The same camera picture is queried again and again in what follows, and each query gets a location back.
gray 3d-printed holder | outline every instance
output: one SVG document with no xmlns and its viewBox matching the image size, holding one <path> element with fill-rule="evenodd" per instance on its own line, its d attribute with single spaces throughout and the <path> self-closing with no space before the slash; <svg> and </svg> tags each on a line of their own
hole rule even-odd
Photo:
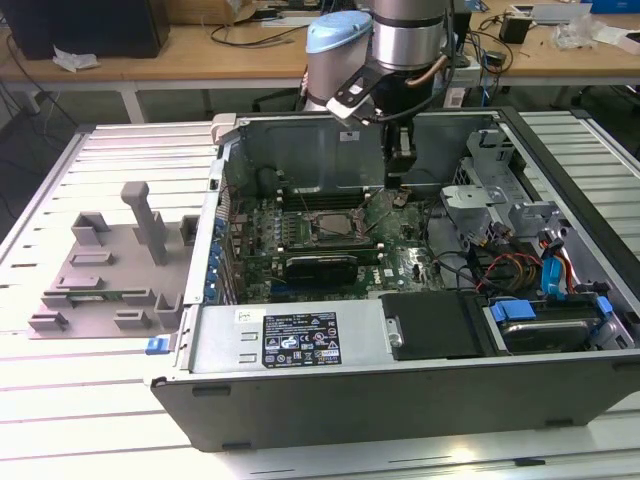
<svg viewBox="0 0 640 480">
<path fill-rule="evenodd" d="M 122 190 L 137 226 L 78 216 L 77 242 L 29 322 L 32 338 L 150 337 L 179 327 L 197 217 L 165 225 L 148 193 L 144 182 Z"/>
</svg>

screw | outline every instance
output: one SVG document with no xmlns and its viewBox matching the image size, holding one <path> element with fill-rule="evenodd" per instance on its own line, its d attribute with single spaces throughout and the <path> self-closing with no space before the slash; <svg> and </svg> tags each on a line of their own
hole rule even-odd
<svg viewBox="0 0 640 480">
<path fill-rule="evenodd" d="M 400 348 L 402 346 L 402 338 L 397 333 L 389 335 L 389 343 L 393 348 Z"/>
</svg>

blue latch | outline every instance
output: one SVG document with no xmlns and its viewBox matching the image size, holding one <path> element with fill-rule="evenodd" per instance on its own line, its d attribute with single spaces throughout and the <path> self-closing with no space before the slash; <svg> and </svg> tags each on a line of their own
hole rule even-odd
<svg viewBox="0 0 640 480">
<path fill-rule="evenodd" d="M 560 280 L 564 265 L 555 257 L 549 257 L 542 265 L 542 279 L 540 288 L 547 295 L 556 297 L 558 300 L 564 300 L 566 295 L 560 291 Z"/>
<path fill-rule="evenodd" d="M 218 236 L 222 236 L 225 228 L 227 227 L 226 222 L 221 218 L 216 218 L 213 225 L 214 225 L 214 233 Z"/>
<path fill-rule="evenodd" d="M 219 266 L 220 266 L 220 260 L 218 260 L 218 257 L 216 257 L 215 255 L 211 255 L 209 257 L 209 267 L 215 270 Z"/>
<path fill-rule="evenodd" d="M 170 353 L 168 337 L 153 337 L 149 339 L 144 353 L 147 355 L 167 355 Z"/>
<path fill-rule="evenodd" d="M 535 320 L 536 312 L 528 300 L 503 300 L 490 308 L 497 323 L 522 320 Z"/>
<path fill-rule="evenodd" d="M 613 313 L 613 305 L 611 305 L 611 302 L 609 302 L 609 299 L 607 297 L 598 297 L 598 299 L 596 300 L 596 305 L 598 305 L 598 308 L 605 318 L 611 316 L 611 314 Z"/>
</svg>

motherboard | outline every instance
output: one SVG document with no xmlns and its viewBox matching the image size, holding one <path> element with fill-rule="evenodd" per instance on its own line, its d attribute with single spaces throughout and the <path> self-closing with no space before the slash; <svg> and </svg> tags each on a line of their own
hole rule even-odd
<svg viewBox="0 0 640 480">
<path fill-rule="evenodd" d="M 408 189 L 236 200 L 226 241 L 235 301 L 358 300 L 444 289 L 424 239 L 433 201 L 414 199 Z"/>
</svg>

lab floor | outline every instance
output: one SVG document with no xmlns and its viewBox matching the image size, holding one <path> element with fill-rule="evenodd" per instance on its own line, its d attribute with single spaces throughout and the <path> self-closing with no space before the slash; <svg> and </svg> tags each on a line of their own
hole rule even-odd
<svg viewBox="0 0 640 480">
<path fill-rule="evenodd" d="M 571 89 L 560 105 L 561 109 L 571 108 L 571 95 L 578 90 Z M 265 90 L 238 90 L 212 92 L 211 96 L 216 113 L 246 112 L 250 111 L 254 98 L 267 93 Z M 514 87 L 508 94 L 498 95 L 494 105 L 511 105 L 519 111 L 549 110 L 556 93 L 556 88 Z M 481 94 L 474 92 L 465 106 L 477 106 L 480 99 Z M 152 122 L 205 120 L 198 91 L 144 92 L 142 101 Z M 60 96 L 59 103 L 80 124 L 128 123 L 116 93 L 65 93 Z M 286 98 L 263 104 L 263 111 L 286 111 L 290 106 L 291 99 Z M 610 87 L 597 87 L 585 95 L 582 108 L 630 152 L 639 153 L 640 108 L 634 109 L 632 100 Z M 42 135 L 45 123 L 47 134 L 56 139 Z M 12 217 L 19 216 L 27 205 L 74 130 L 57 109 L 51 110 L 51 103 L 45 98 L 40 115 L 26 117 L 20 114 L 0 132 L 0 241 L 11 229 Z"/>
</svg>

